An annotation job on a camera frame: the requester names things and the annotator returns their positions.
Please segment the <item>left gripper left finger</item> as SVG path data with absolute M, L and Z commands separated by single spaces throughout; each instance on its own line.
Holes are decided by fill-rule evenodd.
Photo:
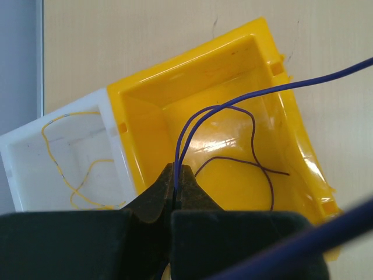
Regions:
M 173 166 L 112 211 L 1 216 L 2 279 L 161 279 L 170 251 Z

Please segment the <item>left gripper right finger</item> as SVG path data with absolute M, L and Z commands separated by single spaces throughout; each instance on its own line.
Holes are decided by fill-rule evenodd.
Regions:
M 184 165 L 171 214 L 171 277 L 205 279 L 310 228 L 296 212 L 224 211 Z

